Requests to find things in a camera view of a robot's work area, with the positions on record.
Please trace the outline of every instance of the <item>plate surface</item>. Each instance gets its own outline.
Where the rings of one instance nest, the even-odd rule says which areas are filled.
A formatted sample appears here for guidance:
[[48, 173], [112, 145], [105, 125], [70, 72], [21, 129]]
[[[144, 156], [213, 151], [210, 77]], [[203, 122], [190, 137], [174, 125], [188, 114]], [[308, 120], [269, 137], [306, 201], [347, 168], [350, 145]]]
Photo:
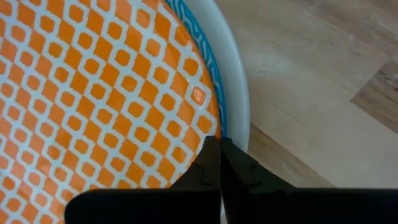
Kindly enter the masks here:
[[171, 9], [173, 9], [174, 13], [176, 13], [182, 24], [185, 26], [185, 28], [187, 28], [189, 34], [195, 41], [200, 51], [201, 57], [205, 61], [205, 65], [210, 73], [211, 81], [213, 82], [213, 87], [217, 97], [218, 112], [220, 114], [221, 136], [226, 137], [228, 135], [228, 114], [225, 103], [223, 82], [220, 71], [218, 70], [217, 61], [213, 55], [213, 51], [211, 50], [210, 43], [198, 21], [195, 19], [195, 16], [192, 14], [191, 10], [183, 0], [165, 0], [165, 2], [170, 6]]
[[250, 136], [249, 89], [238, 46], [231, 29], [214, 0], [183, 0], [203, 29], [217, 60], [223, 80], [227, 137], [247, 152]]
[[57, 222], [88, 189], [166, 187], [220, 135], [163, 1], [1, 1], [0, 44], [1, 222]]

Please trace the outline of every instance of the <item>wooden floor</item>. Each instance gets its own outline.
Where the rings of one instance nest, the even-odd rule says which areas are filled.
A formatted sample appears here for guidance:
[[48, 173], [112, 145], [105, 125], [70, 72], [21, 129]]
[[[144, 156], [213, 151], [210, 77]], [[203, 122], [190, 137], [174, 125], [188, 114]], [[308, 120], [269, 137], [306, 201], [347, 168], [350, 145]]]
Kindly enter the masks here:
[[216, 2], [246, 68], [249, 154], [296, 186], [398, 187], [398, 1]]

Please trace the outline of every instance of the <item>plate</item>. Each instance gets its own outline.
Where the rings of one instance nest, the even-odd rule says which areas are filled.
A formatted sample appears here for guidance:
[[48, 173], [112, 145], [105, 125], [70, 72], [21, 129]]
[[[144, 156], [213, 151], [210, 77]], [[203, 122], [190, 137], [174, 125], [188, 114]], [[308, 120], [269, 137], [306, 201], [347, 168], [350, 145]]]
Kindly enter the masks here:
[[182, 24], [185, 26], [185, 28], [187, 28], [189, 34], [195, 41], [203, 60], [205, 61], [205, 65], [210, 73], [211, 81], [213, 82], [213, 88], [217, 97], [218, 111], [220, 114], [221, 136], [226, 137], [228, 134], [228, 126], [223, 82], [209, 41], [207, 40], [206, 35], [200, 27], [198, 21], [195, 19], [195, 16], [193, 16], [191, 10], [183, 0], [165, 0], [165, 2], [173, 9], [174, 13], [176, 13]]
[[1, 222], [167, 187], [220, 136], [210, 75], [163, 1], [1, 1], [0, 44]]
[[249, 90], [243, 63], [234, 36], [214, 0], [183, 0], [206, 34], [223, 80], [227, 137], [244, 152], [250, 136]]

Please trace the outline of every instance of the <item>orange diamond pattern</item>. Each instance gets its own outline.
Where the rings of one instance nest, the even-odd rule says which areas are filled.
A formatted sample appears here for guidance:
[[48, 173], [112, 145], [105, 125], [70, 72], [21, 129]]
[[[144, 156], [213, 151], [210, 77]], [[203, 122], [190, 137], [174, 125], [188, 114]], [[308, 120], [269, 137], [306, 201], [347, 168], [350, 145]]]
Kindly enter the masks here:
[[184, 37], [162, 0], [0, 3], [0, 223], [62, 223], [83, 191], [186, 171], [220, 130]]

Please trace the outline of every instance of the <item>orange patterned plate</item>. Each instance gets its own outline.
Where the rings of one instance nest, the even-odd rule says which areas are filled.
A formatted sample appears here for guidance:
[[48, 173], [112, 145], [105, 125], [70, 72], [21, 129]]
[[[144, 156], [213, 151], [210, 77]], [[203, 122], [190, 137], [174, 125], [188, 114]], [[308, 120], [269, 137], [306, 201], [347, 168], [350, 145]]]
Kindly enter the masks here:
[[95, 188], [167, 187], [220, 135], [210, 76], [160, 0], [0, 1], [0, 223]]

